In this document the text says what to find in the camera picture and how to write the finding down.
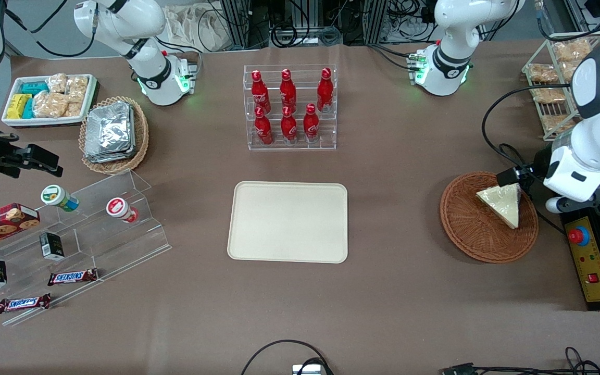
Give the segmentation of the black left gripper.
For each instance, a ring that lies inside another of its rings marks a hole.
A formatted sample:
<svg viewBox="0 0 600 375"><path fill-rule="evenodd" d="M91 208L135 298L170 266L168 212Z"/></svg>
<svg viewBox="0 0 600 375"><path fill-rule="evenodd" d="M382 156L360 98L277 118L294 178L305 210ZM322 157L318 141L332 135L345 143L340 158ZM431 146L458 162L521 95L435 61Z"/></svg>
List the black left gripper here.
<svg viewBox="0 0 600 375"><path fill-rule="evenodd" d="M533 198L532 186L534 183L543 185L551 164L552 151L552 145L546 145L536 152L533 161L524 167L524 181L520 181L519 186L527 197Z"/></svg>

